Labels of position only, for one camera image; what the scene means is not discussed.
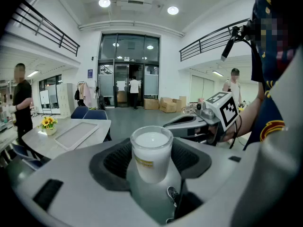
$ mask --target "man in white shirt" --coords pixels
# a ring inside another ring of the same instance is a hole
[[[134,102],[134,110],[137,110],[137,99],[139,94],[139,81],[136,80],[136,77],[133,76],[133,80],[129,82],[131,85],[131,97]]]
[[[226,80],[223,86],[223,91],[224,92],[232,92],[233,93],[233,98],[235,99],[235,103],[238,106],[239,104],[242,103],[242,98],[241,98],[241,87],[240,83],[237,82],[239,76],[240,76],[240,71],[237,68],[232,69],[231,73],[231,79]]]

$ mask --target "ceiling light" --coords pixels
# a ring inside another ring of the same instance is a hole
[[[176,15],[179,13],[179,9],[177,7],[169,7],[169,9],[167,9],[167,12],[171,15]]]
[[[39,71],[38,70],[35,70],[34,72],[30,73],[27,77],[31,77],[33,75],[35,75],[36,73],[38,73]]]
[[[215,71],[215,70],[213,70],[213,73],[214,73],[214,74],[217,74],[217,75],[220,76],[220,77],[223,77],[222,74],[220,74],[219,72],[217,72],[217,71]]]
[[[103,8],[107,8],[110,5],[110,0],[100,0],[99,5]]]

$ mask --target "balcony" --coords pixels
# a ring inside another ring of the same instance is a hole
[[[26,1],[19,5],[11,19],[15,21],[15,25],[22,25],[33,31],[36,36],[43,36],[56,43],[59,48],[64,48],[77,56],[80,45]]]
[[[235,22],[233,24],[219,28],[200,39],[197,39],[193,43],[181,49],[180,52],[180,61],[184,61],[193,56],[199,55],[201,53],[216,49],[221,46],[226,46],[227,41],[229,40],[232,32],[233,26],[242,26],[246,24],[247,19]]]

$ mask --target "cup label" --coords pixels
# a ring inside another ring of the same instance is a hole
[[[140,164],[146,168],[153,168],[153,161],[144,161],[144,160],[140,159],[139,157],[137,157],[136,155],[134,157],[138,164]]]

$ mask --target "black shirt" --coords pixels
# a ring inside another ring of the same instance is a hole
[[[13,105],[18,105],[29,97],[32,97],[32,87],[28,81],[24,80],[15,87]],[[24,109],[17,110],[15,115],[18,129],[26,129],[33,124],[29,106]]]

